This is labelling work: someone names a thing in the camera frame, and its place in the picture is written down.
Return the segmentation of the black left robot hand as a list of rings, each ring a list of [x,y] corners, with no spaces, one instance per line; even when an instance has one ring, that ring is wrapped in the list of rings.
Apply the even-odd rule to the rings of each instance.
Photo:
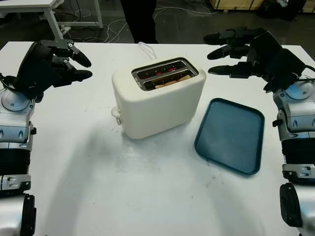
[[[74,46],[72,40],[40,40],[32,43],[13,81],[13,87],[28,99],[42,98],[49,87],[63,87],[81,82],[93,74],[78,70],[69,61],[85,68],[90,60]]]

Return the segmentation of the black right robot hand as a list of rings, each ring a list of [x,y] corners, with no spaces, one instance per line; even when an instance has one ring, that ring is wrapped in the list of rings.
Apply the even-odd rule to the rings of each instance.
[[[266,92],[287,89],[298,81],[306,68],[295,54],[283,48],[277,39],[263,28],[227,29],[206,35],[203,39],[208,45],[220,46],[207,55],[209,60],[246,57],[246,61],[240,61],[236,65],[214,66],[208,70],[210,74],[239,79],[257,76],[267,82],[264,87]]]

